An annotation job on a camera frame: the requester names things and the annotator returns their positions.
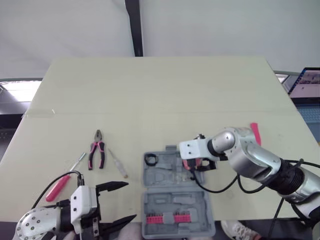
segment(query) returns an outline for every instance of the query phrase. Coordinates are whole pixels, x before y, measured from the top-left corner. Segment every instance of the gray tool case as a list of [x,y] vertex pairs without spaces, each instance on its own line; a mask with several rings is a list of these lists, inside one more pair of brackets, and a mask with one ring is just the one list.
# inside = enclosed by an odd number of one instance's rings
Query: gray tool case
[[[149,166],[145,159],[156,164]],[[196,175],[203,183],[203,173]],[[142,196],[141,222],[145,239],[209,237],[216,233],[209,194],[191,177],[176,146],[143,155],[143,184],[147,191]],[[191,222],[175,223],[177,215],[188,215]],[[160,217],[163,223],[150,223],[154,217]]]

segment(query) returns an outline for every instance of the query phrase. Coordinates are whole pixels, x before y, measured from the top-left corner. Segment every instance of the red screwdriver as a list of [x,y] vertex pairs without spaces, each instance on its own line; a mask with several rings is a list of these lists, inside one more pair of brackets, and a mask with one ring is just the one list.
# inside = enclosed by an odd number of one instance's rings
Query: red screwdriver
[[[70,171],[73,171],[76,166],[78,165],[78,163],[80,163],[80,161],[84,158],[84,156],[87,153],[84,152],[82,153],[82,155],[79,157],[79,159],[75,162],[75,164],[72,166],[72,168],[70,169]],[[53,200],[56,199],[56,197],[58,196],[58,194],[60,193],[60,191],[65,187],[65,185],[67,184],[67,182],[70,179],[70,175],[65,175],[64,177],[62,177],[54,186],[53,188],[50,190],[50,192],[47,194],[47,196],[45,197],[45,200],[47,202],[52,202]]]

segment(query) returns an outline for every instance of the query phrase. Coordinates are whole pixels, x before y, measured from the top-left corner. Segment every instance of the robotic arm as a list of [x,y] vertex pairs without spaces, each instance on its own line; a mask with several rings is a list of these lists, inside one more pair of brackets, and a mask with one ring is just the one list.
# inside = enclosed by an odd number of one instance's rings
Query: robotic arm
[[59,233],[69,233],[64,239],[72,240],[75,234],[82,239],[83,229],[92,227],[92,235],[108,239],[136,215],[127,216],[113,223],[101,224],[98,196],[102,191],[113,191],[128,185],[123,181],[111,181],[95,187],[80,185],[71,195],[54,206],[31,209],[19,220],[12,240],[51,240]]
[[260,147],[250,128],[229,127],[214,137],[199,136],[179,144],[184,161],[227,157],[233,170],[277,191],[299,217],[320,221],[320,177]]

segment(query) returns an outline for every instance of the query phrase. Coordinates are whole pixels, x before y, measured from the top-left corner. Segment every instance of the laptop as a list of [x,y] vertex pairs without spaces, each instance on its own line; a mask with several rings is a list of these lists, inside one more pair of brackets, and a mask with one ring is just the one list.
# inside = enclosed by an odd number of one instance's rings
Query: laptop
[[304,68],[288,94],[320,143],[320,67]]

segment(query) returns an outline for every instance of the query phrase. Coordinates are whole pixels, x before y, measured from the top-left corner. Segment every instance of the shoe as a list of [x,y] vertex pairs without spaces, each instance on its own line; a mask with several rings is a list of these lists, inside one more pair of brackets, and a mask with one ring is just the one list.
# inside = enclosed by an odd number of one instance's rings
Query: shoe
[[221,221],[224,233],[233,240],[254,240],[259,235],[239,221]]

